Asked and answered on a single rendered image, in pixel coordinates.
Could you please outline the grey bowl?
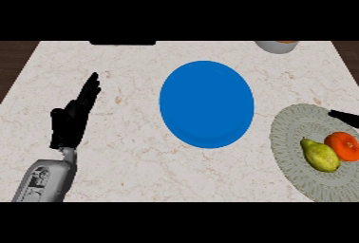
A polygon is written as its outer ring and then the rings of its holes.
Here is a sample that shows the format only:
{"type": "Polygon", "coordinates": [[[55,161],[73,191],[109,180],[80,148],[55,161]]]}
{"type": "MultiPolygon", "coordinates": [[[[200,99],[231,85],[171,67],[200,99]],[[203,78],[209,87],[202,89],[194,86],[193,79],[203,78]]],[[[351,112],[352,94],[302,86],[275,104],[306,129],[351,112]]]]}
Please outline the grey bowl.
{"type": "Polygon", "coordinates": [[[258,41],[256,44],[270,53],[287,54],[295,50],[299,42],[298,41],[258,41]]]}

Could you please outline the orange round fruit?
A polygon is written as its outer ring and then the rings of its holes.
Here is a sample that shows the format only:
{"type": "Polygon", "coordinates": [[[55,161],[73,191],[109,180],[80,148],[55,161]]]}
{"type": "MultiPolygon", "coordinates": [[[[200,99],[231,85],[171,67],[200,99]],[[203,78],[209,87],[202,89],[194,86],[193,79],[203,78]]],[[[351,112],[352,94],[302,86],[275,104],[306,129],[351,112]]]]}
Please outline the orange round fruit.
{"type": "Polygon", "coordinates": [[[324,143],[333,148],[342,161],[359,160],[359,142],[346,132],[335,132],[324,139],[324,143]]]}

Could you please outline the green yellow squash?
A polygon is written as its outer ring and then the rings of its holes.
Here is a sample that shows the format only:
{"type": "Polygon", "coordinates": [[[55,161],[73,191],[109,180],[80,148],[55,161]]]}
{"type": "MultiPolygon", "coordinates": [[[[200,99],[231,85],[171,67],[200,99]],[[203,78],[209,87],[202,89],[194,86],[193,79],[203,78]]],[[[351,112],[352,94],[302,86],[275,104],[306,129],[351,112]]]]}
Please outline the green yellow squash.
{"type": "Polygon", "coordinates": [[[333,148],[306,138],[301,141],[304,156],[312,167],[326,173],[333,173],[340,168],[340,159],[333,148]]]}

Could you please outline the grey round placemat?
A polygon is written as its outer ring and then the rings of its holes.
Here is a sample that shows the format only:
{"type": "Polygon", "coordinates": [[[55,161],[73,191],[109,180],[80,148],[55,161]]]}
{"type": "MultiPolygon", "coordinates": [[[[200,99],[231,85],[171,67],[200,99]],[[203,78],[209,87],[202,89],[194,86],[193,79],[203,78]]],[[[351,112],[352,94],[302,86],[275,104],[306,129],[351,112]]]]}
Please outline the grey round placemat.
{"type": "Polygon", "coordinates": [[[329,110],[314,104],[293,104],[271,124],[271,149],[284,175],[301,193],[317,202],[359,202],[359,161],[343,162],[335,173],[318,171],[304,156],[301,141],[315,142],[335,132],[348,132],[359,141],[359,132],[329,110]]]}

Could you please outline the blue plate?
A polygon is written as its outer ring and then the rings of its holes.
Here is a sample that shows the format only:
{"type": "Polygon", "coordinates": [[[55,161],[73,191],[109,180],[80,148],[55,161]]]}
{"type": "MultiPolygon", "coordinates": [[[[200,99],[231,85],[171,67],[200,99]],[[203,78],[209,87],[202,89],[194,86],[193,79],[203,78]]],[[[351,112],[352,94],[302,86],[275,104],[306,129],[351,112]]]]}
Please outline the blue plate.
{"type": "Polygon", "coordinates": [[[162,86],[160,113],[175,136],[213,149],[246,134],[255,118],[255,95],[237,71],[213,61],[182,65],[162,86]]]}

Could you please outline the black flat appliance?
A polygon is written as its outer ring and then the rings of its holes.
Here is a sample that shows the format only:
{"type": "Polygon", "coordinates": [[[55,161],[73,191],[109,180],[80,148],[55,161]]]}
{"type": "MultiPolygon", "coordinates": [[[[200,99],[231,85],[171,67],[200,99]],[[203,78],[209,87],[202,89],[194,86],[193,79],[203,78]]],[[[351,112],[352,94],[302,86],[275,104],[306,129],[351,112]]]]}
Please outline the black flat appliance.
{"type": "Polygon", "coordinates": [[[95,46],[154,46],[156,41],[101,41],[92,40],[91,44],[95,46]]]}

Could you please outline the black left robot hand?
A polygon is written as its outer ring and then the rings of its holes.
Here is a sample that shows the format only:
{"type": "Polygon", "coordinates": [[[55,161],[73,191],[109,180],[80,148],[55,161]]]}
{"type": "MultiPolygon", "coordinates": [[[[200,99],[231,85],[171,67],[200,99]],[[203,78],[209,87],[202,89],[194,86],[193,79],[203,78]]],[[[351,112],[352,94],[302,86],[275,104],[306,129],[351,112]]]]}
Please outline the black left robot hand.
{"type": "Polygon", "coordinates": [[[70,101],[66,108],[55,108],[51,111],[52,140],[49,147],[52,149],[79,146],[100,91],[98,74],[94,73],[83,85],[77,99],[70,101]]]}

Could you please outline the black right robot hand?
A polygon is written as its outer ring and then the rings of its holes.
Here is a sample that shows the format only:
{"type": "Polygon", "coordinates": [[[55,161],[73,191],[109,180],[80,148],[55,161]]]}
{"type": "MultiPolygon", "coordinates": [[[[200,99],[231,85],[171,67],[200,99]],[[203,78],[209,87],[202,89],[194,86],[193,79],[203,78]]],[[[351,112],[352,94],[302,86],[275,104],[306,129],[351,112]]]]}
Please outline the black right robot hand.
{"type": "Polygon", "coordinates": [[[329,115],[343,121],[348,125],[359,129],[359,115],[338,111],[338,110],[330,110],[329,115]]]}

